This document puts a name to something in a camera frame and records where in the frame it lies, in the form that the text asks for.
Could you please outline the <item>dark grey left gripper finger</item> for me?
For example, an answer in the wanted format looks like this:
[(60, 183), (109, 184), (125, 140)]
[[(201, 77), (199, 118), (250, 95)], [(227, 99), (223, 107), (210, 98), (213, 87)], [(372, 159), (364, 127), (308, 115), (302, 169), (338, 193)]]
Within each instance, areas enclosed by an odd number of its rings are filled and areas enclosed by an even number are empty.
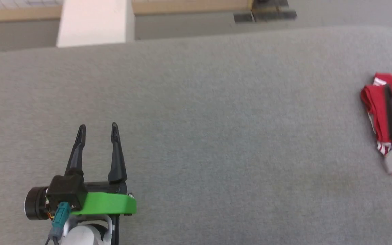
[(81, 124), (78, 128), (78, 132), (75, 138), (75, 142), (72, 147), (72, 151), (66, 166), (66, 170), (64, 172), (65, 176), (70, 175), (84, 175), (82, 171), (82, 156), (83, 149), (86, 141), (86, 125)]
[(126, 165), (118, 124), (115, 122), (112, 123), (111, 143), (113, 144), (113, 150), (108, 181), (109, 183), (125, 182), (127, 180)]

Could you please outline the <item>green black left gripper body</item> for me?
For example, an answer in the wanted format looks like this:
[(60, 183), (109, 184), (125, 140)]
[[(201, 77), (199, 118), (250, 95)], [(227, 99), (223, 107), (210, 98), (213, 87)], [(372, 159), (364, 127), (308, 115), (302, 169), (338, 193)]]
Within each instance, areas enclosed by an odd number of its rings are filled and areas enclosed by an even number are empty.
[(132, 193), (90, 192), (80, 211), (70, 214), (71, 245), (118, 245), (120, 217), (137, 212)]

